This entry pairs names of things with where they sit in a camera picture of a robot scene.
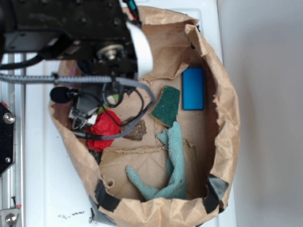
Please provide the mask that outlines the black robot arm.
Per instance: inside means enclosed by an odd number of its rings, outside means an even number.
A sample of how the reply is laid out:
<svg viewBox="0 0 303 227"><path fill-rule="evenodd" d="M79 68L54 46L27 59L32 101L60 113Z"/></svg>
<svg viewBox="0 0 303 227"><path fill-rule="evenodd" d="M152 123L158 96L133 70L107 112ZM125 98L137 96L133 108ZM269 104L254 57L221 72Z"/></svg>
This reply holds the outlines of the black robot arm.
<svg viewBox="0 0 303 227"><path fill-rule="evenodd" d="M129 26L140 26L139 10L119 0L3 0L0 53L34 53L29 60L1 64L2 70L43 60L74 60L85 75L138 79L138 54Z"/></svg>

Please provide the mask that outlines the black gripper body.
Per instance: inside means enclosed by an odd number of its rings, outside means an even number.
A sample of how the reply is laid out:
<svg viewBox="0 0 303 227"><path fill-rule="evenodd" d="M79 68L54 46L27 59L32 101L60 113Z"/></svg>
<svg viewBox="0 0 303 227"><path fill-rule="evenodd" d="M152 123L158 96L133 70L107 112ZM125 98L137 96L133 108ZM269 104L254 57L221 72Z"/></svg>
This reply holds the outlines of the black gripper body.
<svg viewBox="0 0 303 227"><path fill-rule="evenodd" d="M138 79L137 56L131 41L102 47L93 58L77 60L77 66L83 75Z"/></svg>

